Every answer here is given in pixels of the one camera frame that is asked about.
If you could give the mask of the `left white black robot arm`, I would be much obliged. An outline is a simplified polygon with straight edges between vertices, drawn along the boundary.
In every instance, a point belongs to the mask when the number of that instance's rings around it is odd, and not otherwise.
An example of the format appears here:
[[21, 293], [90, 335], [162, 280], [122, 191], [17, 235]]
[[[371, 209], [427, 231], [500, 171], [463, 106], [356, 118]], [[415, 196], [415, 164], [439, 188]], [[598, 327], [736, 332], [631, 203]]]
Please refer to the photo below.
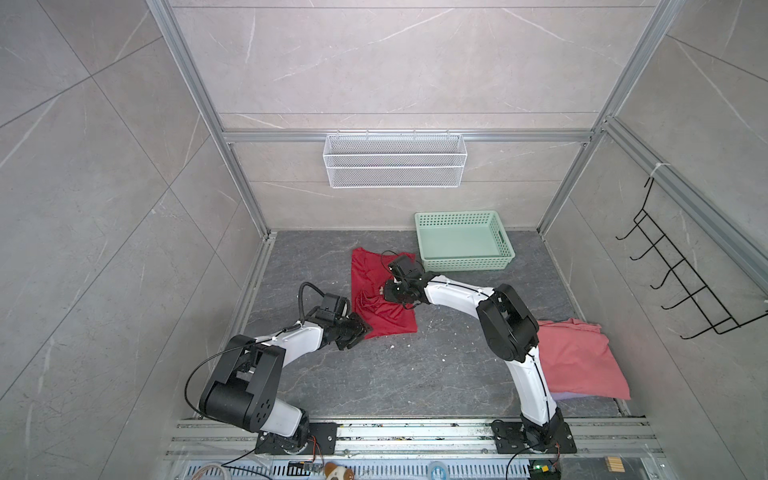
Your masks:
[[350, 349], [371, 332], [352, 312], [332, 321], [299, 321], [268, 336], [236, 335], [213, 357], [217, 363], [196, 411], [250, 433], [271, 434], [283, 449], [298, 451], [310, 441], [309, 416], [277, 398], [283, 368], [330, 344]]

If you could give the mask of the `green circuit board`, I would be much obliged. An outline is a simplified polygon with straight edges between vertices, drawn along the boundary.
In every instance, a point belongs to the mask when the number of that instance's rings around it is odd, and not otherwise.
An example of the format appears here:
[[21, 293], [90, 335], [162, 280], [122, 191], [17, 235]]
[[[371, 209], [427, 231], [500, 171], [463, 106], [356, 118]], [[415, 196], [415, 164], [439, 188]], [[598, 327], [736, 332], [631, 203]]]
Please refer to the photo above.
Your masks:
[[559, 467], [553, 462], [537, 460], [529, 465], [530, 480], [560, 480], [561, 476]]

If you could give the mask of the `green plastic basket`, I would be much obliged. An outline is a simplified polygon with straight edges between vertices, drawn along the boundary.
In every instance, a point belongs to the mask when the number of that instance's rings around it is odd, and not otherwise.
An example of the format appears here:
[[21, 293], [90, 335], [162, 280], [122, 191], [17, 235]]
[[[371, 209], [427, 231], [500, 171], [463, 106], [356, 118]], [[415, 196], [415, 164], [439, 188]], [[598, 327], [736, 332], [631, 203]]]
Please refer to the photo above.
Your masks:
[[516, 256], [495, 211], [416, 213], [414, 219], [427, 270], [503, 270]]

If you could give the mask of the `aluminium rail base frame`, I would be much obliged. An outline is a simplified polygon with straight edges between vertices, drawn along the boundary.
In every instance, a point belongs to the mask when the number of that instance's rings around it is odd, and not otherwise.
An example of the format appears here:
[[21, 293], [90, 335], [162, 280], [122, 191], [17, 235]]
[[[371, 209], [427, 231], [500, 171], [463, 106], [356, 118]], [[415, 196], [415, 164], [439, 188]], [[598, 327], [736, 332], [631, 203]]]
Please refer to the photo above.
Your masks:
[[266, 435], [182, 420], [171, 433], [168, 479], [321, 479], [327, 462], [356, 479], [529, 479], [532, 461], [555, 463], [561, 479], [673, 479], [642, 417], [569, 418], [575, 454], [499, 454], [486, 418], [323, 418], [339, 424], [333, 454], [259, 454]]

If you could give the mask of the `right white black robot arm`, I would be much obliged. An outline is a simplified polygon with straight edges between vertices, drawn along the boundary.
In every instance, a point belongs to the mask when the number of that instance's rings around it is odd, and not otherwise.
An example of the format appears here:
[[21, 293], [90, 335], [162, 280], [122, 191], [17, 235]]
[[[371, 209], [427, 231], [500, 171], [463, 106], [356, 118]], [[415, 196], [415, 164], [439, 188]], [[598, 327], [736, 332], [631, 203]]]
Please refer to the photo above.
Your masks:
[[477, 319], [489, 349], [512, 376], [526, 442], [539, 451], [555, 445], [565, 421], [541, 365], [538, 321], [512, 286], [479, 287], [431, 275], [426, 280], [388, 280], [382, 293], [391, 303], [445, 306]]

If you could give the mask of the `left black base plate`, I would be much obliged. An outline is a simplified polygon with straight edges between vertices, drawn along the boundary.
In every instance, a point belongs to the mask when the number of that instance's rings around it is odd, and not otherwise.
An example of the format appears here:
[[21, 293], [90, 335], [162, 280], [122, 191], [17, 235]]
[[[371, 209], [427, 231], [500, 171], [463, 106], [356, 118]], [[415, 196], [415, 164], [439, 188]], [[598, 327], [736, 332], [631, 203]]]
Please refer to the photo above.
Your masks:
[[257, 441], [259, 454], [320, 455], [333, 454], [339, 424], [333, 422], [301, 423], [293, 436], [283, 437], [269, 433]]

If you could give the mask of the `pink folded t shirt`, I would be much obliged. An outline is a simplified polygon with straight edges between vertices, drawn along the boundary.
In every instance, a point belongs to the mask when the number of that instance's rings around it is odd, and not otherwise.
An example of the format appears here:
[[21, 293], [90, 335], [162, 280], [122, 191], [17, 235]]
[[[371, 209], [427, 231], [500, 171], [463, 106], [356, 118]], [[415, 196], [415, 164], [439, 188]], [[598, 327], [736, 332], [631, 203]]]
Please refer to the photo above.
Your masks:
[[597, 324], [539, 321], [539, 351], [551, 392], [630, 400], [630, 388]]

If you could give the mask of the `brown white round object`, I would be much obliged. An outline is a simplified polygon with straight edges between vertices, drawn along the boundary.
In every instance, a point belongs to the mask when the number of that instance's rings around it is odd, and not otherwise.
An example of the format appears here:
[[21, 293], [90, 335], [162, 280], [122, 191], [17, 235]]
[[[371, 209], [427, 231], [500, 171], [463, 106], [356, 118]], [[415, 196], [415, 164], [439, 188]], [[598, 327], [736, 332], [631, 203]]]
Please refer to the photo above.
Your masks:
[[324, 465], [323, 473], [326, 480], [354, 480], [355, 474], [351, 468], [333, 462]]

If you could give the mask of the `lavender folded t shirt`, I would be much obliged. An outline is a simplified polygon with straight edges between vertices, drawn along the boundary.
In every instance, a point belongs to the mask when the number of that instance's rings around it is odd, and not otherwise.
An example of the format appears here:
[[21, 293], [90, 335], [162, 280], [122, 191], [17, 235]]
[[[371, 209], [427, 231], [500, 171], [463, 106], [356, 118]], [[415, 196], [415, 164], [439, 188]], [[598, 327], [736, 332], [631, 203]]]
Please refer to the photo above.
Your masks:
[[551, 393], [552, 398], [555, 401], [565, 401], [570, 399], [580, 399], [589, 397], [589, 394], [582, 394], [582, 393], [574, 393], [574, 392], [552, 392]]

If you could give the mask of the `red t shirt with print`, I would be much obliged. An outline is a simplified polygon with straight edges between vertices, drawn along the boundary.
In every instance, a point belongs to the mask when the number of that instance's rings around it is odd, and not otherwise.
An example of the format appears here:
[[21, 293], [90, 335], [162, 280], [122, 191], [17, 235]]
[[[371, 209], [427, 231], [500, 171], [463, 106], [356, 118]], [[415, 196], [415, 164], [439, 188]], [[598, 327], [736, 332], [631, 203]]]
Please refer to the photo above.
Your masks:
[[413, 311], [384, 299], [382, 289], [393, 276], [388, 265], [398, 254], [378, 254], [357, 248], [351, 255], [352, 309], [371, 328], [365, 339], [418, 331]]

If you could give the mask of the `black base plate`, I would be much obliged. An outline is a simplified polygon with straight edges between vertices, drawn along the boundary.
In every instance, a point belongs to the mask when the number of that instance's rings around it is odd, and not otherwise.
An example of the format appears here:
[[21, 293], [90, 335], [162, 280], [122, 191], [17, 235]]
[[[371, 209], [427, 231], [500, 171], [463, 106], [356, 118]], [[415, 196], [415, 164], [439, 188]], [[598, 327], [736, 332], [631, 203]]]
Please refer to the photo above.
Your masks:
[[259, 454], [320, 455], [333, 454], [339, 424], [333, 422], [301, 423], [293, 436], [283, 437], [269, 433], [257, 441]]
[[541, 441], [537, 433], [528, 434], [522, 421], [494, 420], [491, 424], [493, 440], [499, 454], [541, 453], [575, 454], [577, 446], [570, 426], [560, 425], [548, 440]]

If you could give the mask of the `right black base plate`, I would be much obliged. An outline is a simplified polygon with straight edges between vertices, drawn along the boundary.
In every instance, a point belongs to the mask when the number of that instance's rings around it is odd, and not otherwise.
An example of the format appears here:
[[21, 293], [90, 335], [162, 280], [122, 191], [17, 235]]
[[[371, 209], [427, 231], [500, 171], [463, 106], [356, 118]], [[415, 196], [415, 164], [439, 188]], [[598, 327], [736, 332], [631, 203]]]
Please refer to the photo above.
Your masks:
[[575, 454], [577, 446], [570, 426], [560, 425], [548, 440], [541, 441], [537, 433], [528, 434], [522, 421], [494, 420], [491, 424], [493, 440], [499, 454], [541, 453]]

